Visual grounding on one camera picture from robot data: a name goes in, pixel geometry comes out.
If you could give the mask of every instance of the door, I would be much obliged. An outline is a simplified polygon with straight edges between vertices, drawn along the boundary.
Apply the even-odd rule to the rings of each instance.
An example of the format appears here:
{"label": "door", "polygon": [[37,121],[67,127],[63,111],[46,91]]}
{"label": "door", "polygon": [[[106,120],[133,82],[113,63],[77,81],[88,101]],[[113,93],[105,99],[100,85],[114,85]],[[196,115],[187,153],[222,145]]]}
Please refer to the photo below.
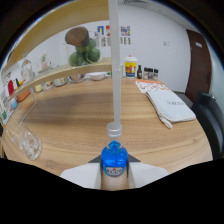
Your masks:
{"label": "door", "polygon": [[193,102],[197,92],[209,93],[212,71],[211,58],[204,37],[187,30],[191,47],[191,67],[185,95]]}

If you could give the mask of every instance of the bowl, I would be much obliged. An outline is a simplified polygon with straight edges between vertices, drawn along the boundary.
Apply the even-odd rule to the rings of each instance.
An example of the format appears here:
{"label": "bowl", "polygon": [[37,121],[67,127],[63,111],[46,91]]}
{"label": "bowl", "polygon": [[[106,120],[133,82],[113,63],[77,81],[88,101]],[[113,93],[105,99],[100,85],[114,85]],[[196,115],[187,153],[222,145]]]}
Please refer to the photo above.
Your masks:
{"label": "bowl", "polygon": [[102,80],[105,77],[106,72],[94,72],[94,73],[90,73],[90,77],[94,80],[94,81],[98,81],[98,80]]}
{"label": "bowl", "polygon": [[78,75],[71,75],[69,78],[72,82],[81,82],[85,78],[86,74],[78,74]]}

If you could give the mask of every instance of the white bag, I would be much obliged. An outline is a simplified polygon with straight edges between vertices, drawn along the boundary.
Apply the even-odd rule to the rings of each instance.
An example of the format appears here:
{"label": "white bag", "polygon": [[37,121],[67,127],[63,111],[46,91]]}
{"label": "white bag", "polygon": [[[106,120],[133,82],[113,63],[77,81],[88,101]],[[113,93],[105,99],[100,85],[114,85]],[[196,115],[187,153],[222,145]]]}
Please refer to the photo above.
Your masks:
{"label": "white bag", "polygon": [[146,96],[152,102],[160,120],[172,128],[174,122],[196,119],[192,110],[172,91],[147,91]]}

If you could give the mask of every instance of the white wall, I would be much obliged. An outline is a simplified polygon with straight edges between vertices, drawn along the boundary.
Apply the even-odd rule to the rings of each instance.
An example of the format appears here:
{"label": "white wall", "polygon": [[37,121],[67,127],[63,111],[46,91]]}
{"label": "white wall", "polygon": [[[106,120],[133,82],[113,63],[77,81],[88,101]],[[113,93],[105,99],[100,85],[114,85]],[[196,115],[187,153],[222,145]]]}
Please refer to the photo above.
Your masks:
{"label": "white wall", "polygon": [[[185,92],[190,71],[190,45],[186,30],[173,20],[153,11],[127,5],[118,5],[120,25],[131,26],[131,45],[120,45],[121,63],[132,55],[144,67],[159,70],[159,79],[174,91]],[[109,21],[84,24],[88,30],[96,31],[97,26],[109,25]],[[56,34],[33,49],[28,59],[37,75],[37,61],[41,52],[46,51],[52,64],[67,63],[64,37],[68,30]],[[102,48],[102,55],[110,57],[110,47]],[[12,79],[21,80],[22,60],[12,66]]]}
{"label": "white wall", "polygon": [[[132,55],[142,67],[159,70],[159,79],[174,91],[185,92],[190,71],[190,44],[186,30],[153,11],[118,7],[120,25],[131,26],[132,45],[121,45],[121,60]],[[169,41],[170,46],[163,46]]]}

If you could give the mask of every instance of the shelf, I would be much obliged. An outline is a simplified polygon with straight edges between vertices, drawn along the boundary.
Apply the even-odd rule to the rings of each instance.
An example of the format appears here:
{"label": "shelf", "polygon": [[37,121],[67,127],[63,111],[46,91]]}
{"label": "shelf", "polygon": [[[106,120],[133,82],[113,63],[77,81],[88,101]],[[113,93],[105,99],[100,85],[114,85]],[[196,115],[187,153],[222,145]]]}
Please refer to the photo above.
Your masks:
{"label": "shelf", "polygon": [[79,0],[50,11],[18,43],[3,71],[21,60],[24,52],[31,52],[53,35],[80,24],[102,20],[109,20],[108,0]]}
{"label": "shelf", "polygon": [[72,68],[67,64],[62,65],[62,66],[50,69],[49,71],[43,72],[42,75],[35,77],[35,79],[32,80],[31,82],[20,86],[15,91],[15,93],[8,99],[8,101],[15,98],[16,96],[26,91],[27,89],[33,88],[36,85],[42,84],[44,82],[53,81],[54,79],[59,79],[59,78],[67,77],[70,75],[78,75],[78,74],[91,73],[91,72],[106,72],[111,70],[112,70],[111,58],[103,58],[102,61],[99,63],[79,66],[76,68]]}

